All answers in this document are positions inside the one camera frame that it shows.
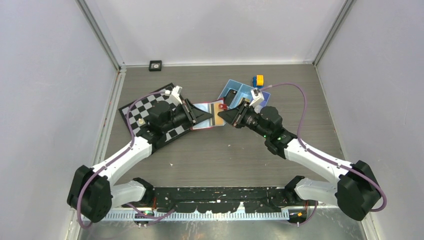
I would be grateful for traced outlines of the red leather card holder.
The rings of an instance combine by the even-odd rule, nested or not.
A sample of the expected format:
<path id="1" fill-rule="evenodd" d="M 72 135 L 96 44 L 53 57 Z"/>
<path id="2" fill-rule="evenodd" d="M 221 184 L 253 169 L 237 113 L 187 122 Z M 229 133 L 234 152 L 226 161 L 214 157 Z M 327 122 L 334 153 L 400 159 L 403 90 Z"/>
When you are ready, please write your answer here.
<path id="1" fill-rule="evenodd" d="M 218 115 L 218 113 L 226 110 L 227 107 L 224 104 L 223 98 L 219 98 L 218 100 L 212 102 L 194 103 L 193 105 L 204 112 L 208 112 L 212 115 L 212 117 L 194 125 L 191 128 L 192 130 L 223 127 L 226 124 L 226 122 Z"/>

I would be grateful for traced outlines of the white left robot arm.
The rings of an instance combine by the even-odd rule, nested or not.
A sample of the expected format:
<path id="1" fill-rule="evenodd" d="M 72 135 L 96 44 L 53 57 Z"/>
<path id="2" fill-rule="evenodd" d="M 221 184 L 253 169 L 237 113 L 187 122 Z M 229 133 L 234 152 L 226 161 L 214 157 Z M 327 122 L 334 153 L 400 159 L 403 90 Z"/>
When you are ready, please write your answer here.
<path id="1" fill-rule="evenodd" d="M 152 184 L 136 177 L 124 184 L 117 181 L 141 160 L 148 158 L 167 143 L 167 134 L 182 127 L 190 129 L 208 121 L 213 114 L 199 109 L 188 99 L 181 104 L 158 101 L 142 117 L 143 124 L 137 136 L 114 155 L 94 166 L 80 166 L 74 173 L 67 204 L 93 223 L 107 213 L 127 203 L 148 207 L 154 202 Z"/>

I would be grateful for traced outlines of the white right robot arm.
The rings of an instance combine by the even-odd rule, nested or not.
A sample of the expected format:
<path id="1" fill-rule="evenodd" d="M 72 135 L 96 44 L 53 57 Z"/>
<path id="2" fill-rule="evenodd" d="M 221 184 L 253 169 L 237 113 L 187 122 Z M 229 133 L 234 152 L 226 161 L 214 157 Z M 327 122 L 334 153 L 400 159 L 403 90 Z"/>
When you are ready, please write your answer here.
<path id="1" fill-rule="evenodd" d="M 303 200 L 323 202 L 338 206 L 356 221 L 386 207 L 387 197 L 367 163 L 338 159 L 306 144 L 283 127 L 283 118 L 275 107 L 266 106 L 257 113 L 248 102 L 243 102 L 218 116 L 235 128 L 247 127 L 262 136 L 273 155 L 298 163 L 325 179 L 294 177 L 284 187 L 285 198 L 291 205 L 299 205 Z"/>

